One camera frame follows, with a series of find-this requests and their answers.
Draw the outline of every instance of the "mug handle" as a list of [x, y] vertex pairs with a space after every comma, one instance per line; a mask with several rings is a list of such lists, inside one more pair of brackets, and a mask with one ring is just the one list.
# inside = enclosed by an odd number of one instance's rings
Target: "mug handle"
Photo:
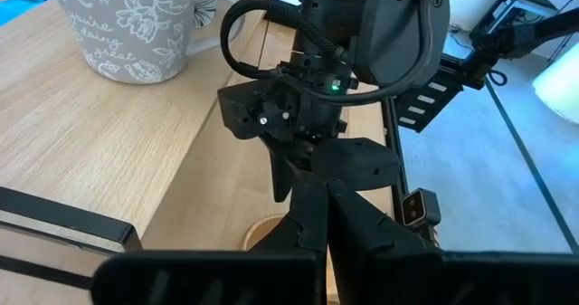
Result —
[[[237, 2], [237, 0], [223, 0], [223, 1], [227, 2], [230, 5]], [[229, 35], [230, 41], [237, 38], [239, 33], [242, 31], [244, 24], [245, 24], [245, 15], [240, 17], [237, 21], [235, 21], [235, 24], [233, 24], [232, 32]], [[210, 50], [212, 48], [218, 47], [219, 45], [220, 45], [219, 36], [203, 39], [201, 41], [196, 41], [194, 38], [192, 38], [191, 42], [189, 43], [189, 46], [187, 47], [187, 56], [195, 55], [199, 52]]]

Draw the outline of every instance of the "blue object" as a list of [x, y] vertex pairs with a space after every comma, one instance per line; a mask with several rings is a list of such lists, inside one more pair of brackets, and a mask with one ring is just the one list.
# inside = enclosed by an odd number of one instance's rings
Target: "blue object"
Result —
[[5, 0], [0, 2], [0, 25], [6, 24], [18, 15], [46, 1], [48, 0]]

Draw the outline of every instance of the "gray floor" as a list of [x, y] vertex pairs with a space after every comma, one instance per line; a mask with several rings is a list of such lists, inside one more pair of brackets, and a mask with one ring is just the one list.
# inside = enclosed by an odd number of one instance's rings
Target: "gray floor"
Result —
[[[459, 57], [469, 53], [452, 39], [447, 39], [445, 52]], [[579, 220], [573, 213], [579, 214], [579, 128], [559, 119], [535, 96], [532, 80], [544, 68], [537, 57], [502, 62], [498, 69], [510, 82], [499, 95], [578, 234]], [[466, 89], [421, 134], [401, 129], [401, 136], [410, 188], [425, 187], [438, 194], [442, 247], [570, 251], [486, 89]]]

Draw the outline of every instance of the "black metal frame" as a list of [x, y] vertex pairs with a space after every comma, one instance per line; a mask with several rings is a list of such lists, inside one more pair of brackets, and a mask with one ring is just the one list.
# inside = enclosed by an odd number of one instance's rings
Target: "black metal frame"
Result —
[[[0, 187], [0, 211], [17, 214], [47, 224], [53, 224], [79, 233], [89, 234], [114, 243], [119, 243], [124, 251], [138, 251], [143, 249], [137, 230], [132, 224], [38, 196], [14, 191], [9, 188]], [[54, 243], [73, 245], [82, 250], [95, 253], [106, 255], [118, 253], [113, 250], [75, 241], [55, 234], [0, 221], [0, 229], [3, 228], [19, 234], [49, 240]], [[0, 270], [25, 274], [82, 289], [88, 289], [91, 281], [91, 278], [76, 273], [2, 255], [0, 255]]]

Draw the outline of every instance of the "screw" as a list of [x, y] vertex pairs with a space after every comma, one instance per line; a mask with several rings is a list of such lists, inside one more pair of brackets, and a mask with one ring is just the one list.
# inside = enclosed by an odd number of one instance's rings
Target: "screw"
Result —
[[434, 0], [434, 7], [441, 7], [442, 0]]

